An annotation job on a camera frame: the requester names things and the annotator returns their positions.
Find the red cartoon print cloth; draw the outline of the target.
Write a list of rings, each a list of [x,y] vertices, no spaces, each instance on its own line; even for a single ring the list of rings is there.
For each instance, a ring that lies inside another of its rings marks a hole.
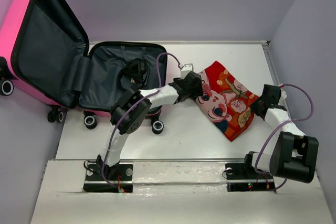
[[[234,141],[252,123],[250,106],[259,96],[249,91],[220,62],[202,70],[203,94],[195,99],[205,116],[229,140]]]

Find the pink hard-shell suitcase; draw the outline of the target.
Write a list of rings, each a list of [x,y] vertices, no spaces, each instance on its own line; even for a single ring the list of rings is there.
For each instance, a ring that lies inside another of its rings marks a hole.
[[[145,42],[104,41],[93,47],[66,0],[12,0],[1,26],[1,95],[20,89],[50,106],[47,120],[62,122],[64,109],[83,109],[94,129],[123,94],[120,70],[145,58],[150,74],[141,90],[166,82],[166,49]]]

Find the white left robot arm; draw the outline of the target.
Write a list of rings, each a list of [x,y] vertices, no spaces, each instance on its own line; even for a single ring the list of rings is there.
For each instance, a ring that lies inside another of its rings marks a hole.
[[[128,136],[140,127],[152,108],[181,103],[202,94],[202,78],[193,71],[184,78],[175,78],[172,83],[152,90],[129,88],[110,110],[113,128],[106,146],[97,156],[99,175],[104,179],[115,176]]]

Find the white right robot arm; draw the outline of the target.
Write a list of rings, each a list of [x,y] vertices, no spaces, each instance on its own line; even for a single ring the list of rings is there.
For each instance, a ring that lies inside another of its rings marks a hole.
[[[289,116],[287,109],[280,104],[287,97],[284,87],[293,87],[304,93],[311,107],[308,116],[303,119],[292,119]],[[259,152],[250,151],[246,154],[241,166],[243,174],[248,178],[269,174],[285,180],[310,183],[315,174],[319,142],[296,126],[296,122],[309,119],[314,112],[307,92],[293,84],[266,84],[261,96],[250,108],[272,128],[272,132]]]

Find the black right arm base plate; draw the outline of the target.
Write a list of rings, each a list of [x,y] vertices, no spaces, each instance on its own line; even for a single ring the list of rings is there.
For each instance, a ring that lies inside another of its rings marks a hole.
[[[246,167],[244,163],[226,163],[222,176],[226,179],[229,193],[266,191],[276,188],[271,175],[256,173],[253,168]]]

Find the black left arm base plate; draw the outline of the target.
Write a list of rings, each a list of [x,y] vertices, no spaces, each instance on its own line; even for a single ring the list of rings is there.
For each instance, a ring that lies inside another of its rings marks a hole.
[[[106,182],[101,176],[99,166],[92,161],[85,161],[86,169],[83,190],[87,193],[132,193],[133,164],[121,163],[112,174],[105,175]]]

